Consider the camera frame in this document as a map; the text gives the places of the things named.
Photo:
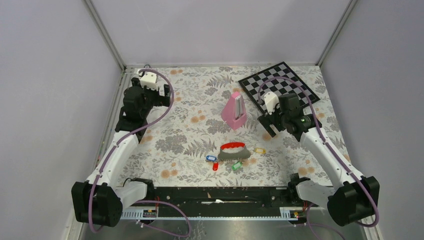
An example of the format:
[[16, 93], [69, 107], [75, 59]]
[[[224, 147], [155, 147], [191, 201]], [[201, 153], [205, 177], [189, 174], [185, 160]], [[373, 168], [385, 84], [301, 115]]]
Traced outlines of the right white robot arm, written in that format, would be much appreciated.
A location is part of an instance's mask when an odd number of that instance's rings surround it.
[[274, 137], [286, 130], [319, 162], [332, 186], [323, 186], [307, 178], [293, 177], [294, 188], [287, 191], [287, 201], [299, 206], [304, 201], [326, 209], [339, 226], [379, 216], [380, 184], [373, 176], [366, 177], [335, 147], [314, 112], [305, 114], [295, 93], [277, 96], [267, 92], [262, 97], [265, 114], [260, 123]]

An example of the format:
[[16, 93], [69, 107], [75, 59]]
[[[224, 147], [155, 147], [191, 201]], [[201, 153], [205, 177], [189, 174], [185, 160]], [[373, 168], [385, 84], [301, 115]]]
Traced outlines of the blue tag key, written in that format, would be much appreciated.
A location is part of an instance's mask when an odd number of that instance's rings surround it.
[[206, 161], [213, 162], [213, 163], [218, 161], [218, 158], [216, 156], [212, 156], [212, 155], [207, 155], [205, 159], [206, 159]]

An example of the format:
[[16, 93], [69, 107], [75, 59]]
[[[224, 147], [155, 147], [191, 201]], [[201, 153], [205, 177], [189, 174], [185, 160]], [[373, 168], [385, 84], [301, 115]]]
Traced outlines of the red tag key bunch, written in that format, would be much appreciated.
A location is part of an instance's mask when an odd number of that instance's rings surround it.
[[247, 160], [251, 157], [251, 152], [243, 142], [229, 142], [220, 146], [216, 157], [216, 163], [231, 160]]

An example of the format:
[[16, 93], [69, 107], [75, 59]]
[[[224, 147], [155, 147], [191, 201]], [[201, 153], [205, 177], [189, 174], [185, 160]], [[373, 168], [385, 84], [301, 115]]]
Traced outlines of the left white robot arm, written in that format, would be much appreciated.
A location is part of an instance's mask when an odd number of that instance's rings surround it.
[[123, 105], [112, 142], [92, 174], [84, 182], [75, 182], [71, 197], [75, 219], [91, 226], [114, 227], [125, 209], [139, 201], [148, 206], [155, 200], [150, 180], [130, 180], [123, 186], [118, 178], [125, 162], [151, 126], [147, 117], [154, 107], [172, 107], [174, 90], [170, 82], [163, 85], [163, 94], [156, 80], [132, 78], [124, 90]]

